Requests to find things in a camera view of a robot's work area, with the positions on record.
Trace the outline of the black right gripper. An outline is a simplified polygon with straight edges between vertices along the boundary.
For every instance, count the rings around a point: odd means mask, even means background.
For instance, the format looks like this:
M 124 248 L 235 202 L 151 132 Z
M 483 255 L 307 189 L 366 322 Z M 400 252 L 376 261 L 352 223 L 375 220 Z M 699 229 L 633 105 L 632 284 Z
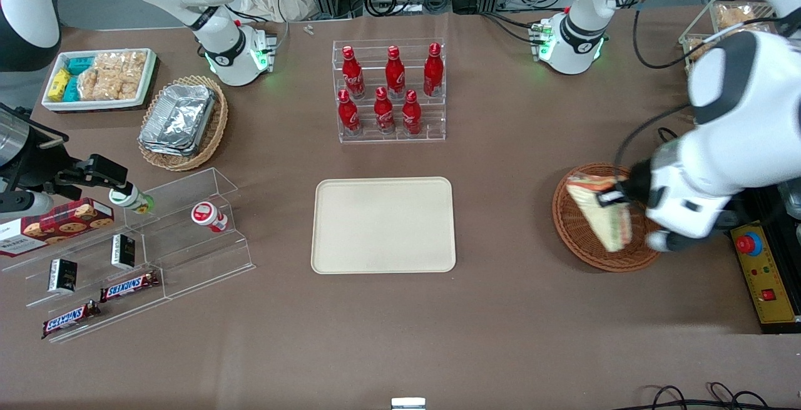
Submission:
M 128 168 L 100 154 L 77 161 L 66 151 L 67 139 L 60 131 L 49 136 L 46 126 L 28 116 L 25 108 L 2 105 L 3 192 L 26 190 L 80 198 L 78 187 L 128 188 Z

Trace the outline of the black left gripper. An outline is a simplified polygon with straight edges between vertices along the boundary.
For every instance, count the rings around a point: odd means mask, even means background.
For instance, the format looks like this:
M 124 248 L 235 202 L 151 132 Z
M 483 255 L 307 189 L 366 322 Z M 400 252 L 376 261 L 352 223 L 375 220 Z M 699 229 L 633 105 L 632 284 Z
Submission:
M 651 161 L 635 163 L 628 174 L 615 176 L 615 188 L 619 191 L 604 191 L 597 193 L 597 202 L 601 207 L 619 205 L 632 202 L 635 207 L 645 211 L 651 187 Z

